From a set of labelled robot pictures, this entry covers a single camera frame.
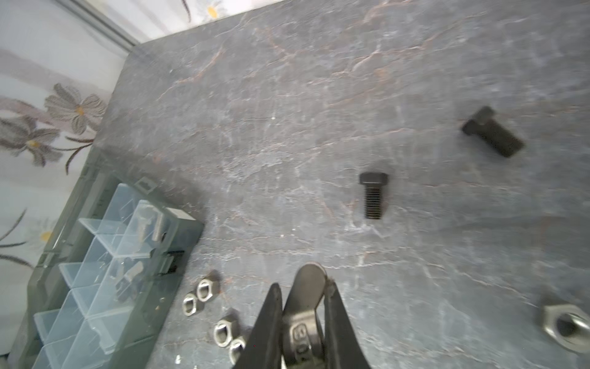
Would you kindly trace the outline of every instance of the gray marble surface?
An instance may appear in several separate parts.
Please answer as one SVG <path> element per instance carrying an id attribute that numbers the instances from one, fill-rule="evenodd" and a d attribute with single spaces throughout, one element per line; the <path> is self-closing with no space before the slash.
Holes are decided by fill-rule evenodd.
<path id="1" fill-rule="evenodd" d="M 205 223 L 148 368 L 229 368 L 213 324 L 251 326 L 311 260 L 373 368 L 589 368 L 539 326 L 548 302 L 590 312 L 589 61 L 577 0 L 292 0 L 134 49 L 96 146 Z M 459 131 L 482 105 L 523 151 Z"/>

